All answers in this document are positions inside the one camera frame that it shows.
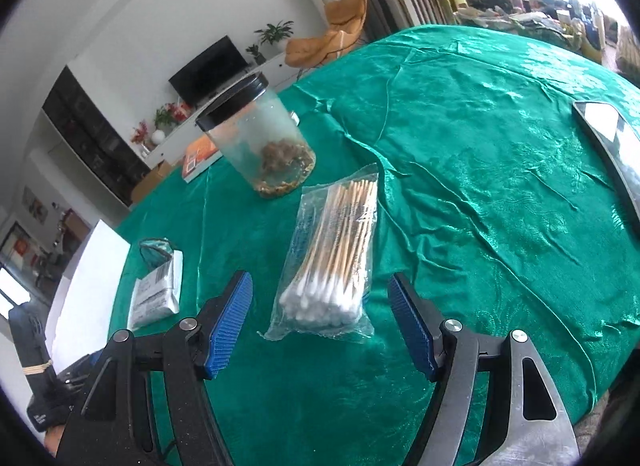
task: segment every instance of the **blue gripper pad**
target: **blue gripper pad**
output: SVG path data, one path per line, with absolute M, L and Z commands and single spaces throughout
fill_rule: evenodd
M 438 364 L 433 354 L 433 338 L 426 321 L 415 307 L 415 302 L 422 299 L 413 288 L 408 290 L 408 287 L 394 275 L 386 286 L 386 295 L 415 368 L 433 381 L 438 372 Z
M 254 283 L 246 271 L 236 274 L 223 292 L 226 302 L 210 336 L 209 354 L 204 364 L 206 379 L 215 378 L 229 364 L 244 318 L 254 296 Z

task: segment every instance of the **window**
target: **window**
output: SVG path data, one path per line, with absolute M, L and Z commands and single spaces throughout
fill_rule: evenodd
M 9 310 L 15 305 L 28 302 L 30 298 L 27 291 L 11 276 L 3 267 L 0 269 L 0 314 L 9 318 Z

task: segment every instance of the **cotton swab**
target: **cotton swab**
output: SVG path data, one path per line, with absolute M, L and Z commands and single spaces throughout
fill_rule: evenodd
M 338 190 L 334 187 L 330 187 L 328 189 L 325 207 L 322 210 L 322 215 L 320 217 L 318 227 L 316 228 L 316 232 L 309 246 L 312 249 L 311 251 L 308 251 L 306 253 L 305 259 L 303 260 L 302 264 L 298 268 L 298 272 L 296 273 L 296 276 L 293 278 L 293 280 L 291 280 L 291 283 L 289 284 L 287 289 L 284 290 L 282 295 L 280 295 L 280 300 L 279 300 L 280 304 L 282 306 L 285 306 L 285 305 L 289 306 L 289 310 L 291 308 L 291 305 L 287 304 L 287 299 L 289 295 L 292 292 L 294 292 L 295 295 L 298 297 L 301 297 L 303 295 L 303 292 L 305 290 L 306 283 L 308 280 L 308 268 L 311 265 L 311 262 L 313 262 L 314 260 L 314 256 L 316 254 L 316 251 L 318 250 L 319 243 L 322 242 L 322 234 L 324 233 L 324 227 L 325 227 L 325 224 L 328 223 L 331 208 L 336 199 L 337 192 Z
M 327 188 L 305 258 L 278 299 L 286 318 L 308 329 L 360 318 L 376 195 L 367 179 Z

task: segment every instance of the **metal bolt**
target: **metal bolt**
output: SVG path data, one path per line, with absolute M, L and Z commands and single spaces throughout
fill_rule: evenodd
M 444 322 L 444 326 L 450 332 L 460 332 L 462 331 L 462 323 L 458 320 L 450 319 Z
M 180 320 L 180 328 L 183 331 L 192 331 L 198 326 L 198 321 L 195 318 L 185 318 Z
M 516 340 L 518 343 L 524 343 L 529 339 L 526 332 L 521 331 L 520 329 L 516 329 L 511 333 L 511 337 Z
M 122 343 L 123 341 L 127 341 L 128 339 L 129 331 L 127 331 L 126 329 L 120 329 L 113 335 L 113 341 L 117 341 L 118 343 Z

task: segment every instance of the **plastic bag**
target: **plastic bag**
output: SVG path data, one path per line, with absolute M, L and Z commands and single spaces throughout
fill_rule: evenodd
M 142 239 L 138 242 L 138 247 L 140 256 L 149 271 L 153 271 L 171 260 L 171 256 L 176 250 L 167 239 Z
M 362 299 L 371 281 L 377 196 L 375 165 L 330 185 L 303 188 L 266 339 L 291 331 L 373 335 Z
M 134 331 L 180 312 L 182 252 L 174 251 L 169 261 L 137 279 L 129 306 L 127 329 Z

